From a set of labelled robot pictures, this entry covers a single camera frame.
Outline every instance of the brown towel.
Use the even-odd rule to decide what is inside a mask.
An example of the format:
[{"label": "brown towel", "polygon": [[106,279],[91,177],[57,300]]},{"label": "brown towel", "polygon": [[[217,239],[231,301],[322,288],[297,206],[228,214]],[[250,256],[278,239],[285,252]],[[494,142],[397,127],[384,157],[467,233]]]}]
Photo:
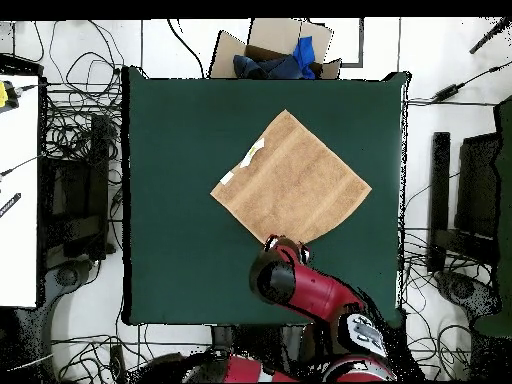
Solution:
[{"label": "brown towel", "polygon": [[341,224],[370,190],[285,110],[211,195],[261,243],[270,234],[308,243]]}]

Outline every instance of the cardboard box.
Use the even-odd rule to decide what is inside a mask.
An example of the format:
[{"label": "cardboard box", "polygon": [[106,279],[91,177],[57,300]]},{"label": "cardboard box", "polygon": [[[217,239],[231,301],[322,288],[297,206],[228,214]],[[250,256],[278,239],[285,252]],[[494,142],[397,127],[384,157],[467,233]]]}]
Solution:
[{"label": "cardboard box", "polygon": [[256,18],[252,20],[247,44],[226,31],[220,31],[210,66],[210,78],[236,78],[235,55],[256,62],[293,54],[301,37],[313,37],[315,62],[309,67],[317,79],[337,79],[341,59],[324,63],[332,30],[318,24],[289,18]]}]

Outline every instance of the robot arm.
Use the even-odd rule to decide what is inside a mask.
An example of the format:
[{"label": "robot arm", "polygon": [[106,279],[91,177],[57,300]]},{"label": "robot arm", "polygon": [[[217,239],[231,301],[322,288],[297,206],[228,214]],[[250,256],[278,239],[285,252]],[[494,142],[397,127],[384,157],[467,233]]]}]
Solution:
[{"label": "robot arm", "polygon": [[251,290],[323,329],[326,357],[334,358],[324,364],[323,381],[396,380],[366,303],[341,280],[309,268],[308,260],[306,246],[270,236],[251,267]]}]

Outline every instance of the green table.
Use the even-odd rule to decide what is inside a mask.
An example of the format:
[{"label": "green table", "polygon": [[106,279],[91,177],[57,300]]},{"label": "green table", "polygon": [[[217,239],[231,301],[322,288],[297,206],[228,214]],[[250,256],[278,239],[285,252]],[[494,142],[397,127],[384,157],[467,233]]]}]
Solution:
[{"label": "green table", "polygon": [[398,322],[406,74],[382,82],[149,80],[124,68],[122,77],[124,322],[305,322],[251,293],[249,268],[262,246],[210,195],[283,109],[372,187],[352,216],[309,244],[312,266],[367,291]]}]

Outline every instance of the white label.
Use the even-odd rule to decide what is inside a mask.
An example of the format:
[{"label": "white label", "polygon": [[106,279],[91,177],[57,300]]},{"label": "white label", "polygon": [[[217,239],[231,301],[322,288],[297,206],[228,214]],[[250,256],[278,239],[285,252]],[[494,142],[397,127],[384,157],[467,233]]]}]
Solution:
[{"label": "white label", "polygon": [[382,334],[375,328],[373,322],[360,314],[352,314],[347,318],[350,339],[377,355],[386,357]]},{"label": "white label", "polygon": [[223,185],[226,185],[226,184],[229,182],[229,180],[233,177],[233,175],[235,175],[235,174],[233,174],[231,171],[229,171],[226,175],[224,175],[224,176],[222,177],[222,179],[220,180],[220,182],[221,182]]},{"label": "white label", "polygon": [[263,371],[263,364],[261,364],[258,383],[272,383],[273,378],[273,375],[267,374],[265,371]]},{"label": "white label", "polygon": [[265,139],[262,138],[258,140],[256,143],[254,143],[251,147],[251,149],[247,152],[244,159],[240,163],[240,168],[245,168],[246,166],[249,166],[251,163],[252,157],[256,154],[258,150],[260,150],[263,146],[265,146]]}]

